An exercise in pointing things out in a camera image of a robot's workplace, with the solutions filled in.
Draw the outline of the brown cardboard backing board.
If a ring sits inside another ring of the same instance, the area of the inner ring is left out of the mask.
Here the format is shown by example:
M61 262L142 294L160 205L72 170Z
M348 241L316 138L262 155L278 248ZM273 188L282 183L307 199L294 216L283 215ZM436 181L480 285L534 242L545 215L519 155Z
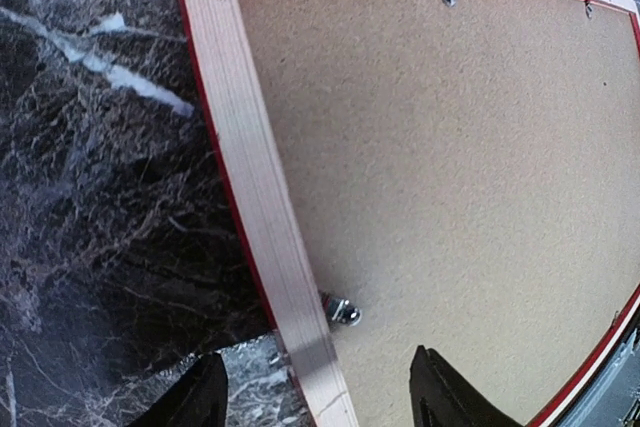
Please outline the brown cardboard backing board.
M639 53L576 0L239 0L358 421L437 350L532 419L639 282Z

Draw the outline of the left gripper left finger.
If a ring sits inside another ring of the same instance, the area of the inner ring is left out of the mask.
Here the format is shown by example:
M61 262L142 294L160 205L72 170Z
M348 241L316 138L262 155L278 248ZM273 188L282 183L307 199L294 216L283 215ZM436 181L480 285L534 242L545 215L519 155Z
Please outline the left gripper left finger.
M184 375L130 427L225 427L228 376L222 356L197 360Z

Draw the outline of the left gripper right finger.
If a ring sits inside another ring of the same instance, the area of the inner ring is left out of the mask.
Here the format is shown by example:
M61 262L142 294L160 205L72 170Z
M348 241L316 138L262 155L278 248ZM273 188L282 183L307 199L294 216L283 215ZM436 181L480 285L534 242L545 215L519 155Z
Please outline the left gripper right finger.
M435 349L417 347L410 367L409 391L416 427L520 427Z

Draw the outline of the red wooden picture frame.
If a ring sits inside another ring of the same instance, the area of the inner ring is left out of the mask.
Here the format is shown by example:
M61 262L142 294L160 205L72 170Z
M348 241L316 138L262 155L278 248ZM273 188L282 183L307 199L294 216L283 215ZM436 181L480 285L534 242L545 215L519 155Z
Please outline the red wooden picture frame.
M236 225L302 397L318 426L358 420L319 303L238 0L180 0ZM639 20L634 0L577 0Z

